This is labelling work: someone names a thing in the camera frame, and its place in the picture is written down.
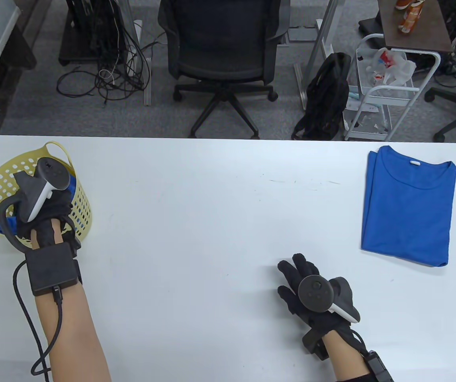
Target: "basket handle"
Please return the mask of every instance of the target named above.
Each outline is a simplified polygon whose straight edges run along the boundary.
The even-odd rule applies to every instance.
[[[69,155],[67,149],[66,149],[65,147],[63,147],[63,145],[62,145],[61,143],[56,142],[55,140],[50,140],[49,142],[47,142],[47,143],[44,145],[44,147],[47,149],[47,146],[48,146],[48,145],[56,145],[57,147],[59,147],[60,149],[62,149],[62,151],[63,151],[63,152],[65,153],[65,155],[67,156],[67,160],[68,160],[68,162],[69,162],[70,167],[72,168],[72,170],[73,170],[74,173],[75,173],[75,168],[74,168],[74,165],[73,165],[73,163],[72,163],[72,160],[71,160],[71,158],[70,158],[70,155]]]

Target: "finger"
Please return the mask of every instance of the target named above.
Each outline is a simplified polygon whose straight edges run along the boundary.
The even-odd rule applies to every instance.
[[[309,269],[311,270],[311,274],[312,275],[319,275],[320,274],[318,268],[312,262],[308,261],[307,263],[309,265]]]
[[[306,261],[306,258],[302,253],[296,253],[292,257],[295,266],[297,267],[297,271],[302,276],[302,278],[310,276],[310,275],[318,275],[318,268],[309,261]]]
[[[299,284],[302,281],[302,277],[300,276],[299,271],[297,271],[293,265],[285,260],[280,261],[279,264],[277,264],[277,269],[283,273],[286,281],[290,285],[290,288],[292,288],[292,290],[297,293]]]
[[[290,313],[300,315],[304,312],[305,308],[302,302],[300,302],[297,295],[293,293],[289,288],[281,285],[279,288],[277,288],[277,293],[279,293],[279,297],[281,297],[288,305],[288,310]]]

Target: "chair backrest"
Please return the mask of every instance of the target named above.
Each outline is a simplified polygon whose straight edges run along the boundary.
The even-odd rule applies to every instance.
[[[214,51],[262,51],[273,1],[172,0],[180,43]]]

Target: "blue cloth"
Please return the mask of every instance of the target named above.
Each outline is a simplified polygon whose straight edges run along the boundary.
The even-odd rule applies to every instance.
[[[362,249],[431,266],[448,263],[456,166],[383,146],[370,152]]]

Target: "brown tabletop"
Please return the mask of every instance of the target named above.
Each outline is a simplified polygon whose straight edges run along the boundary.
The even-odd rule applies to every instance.
[[[419,51],[451,52],[452,43],[437,0],[426,0],[421,18],[409,36],[397,31],[405,11],[394,8],[396,0],[378,0],[386,46]]]

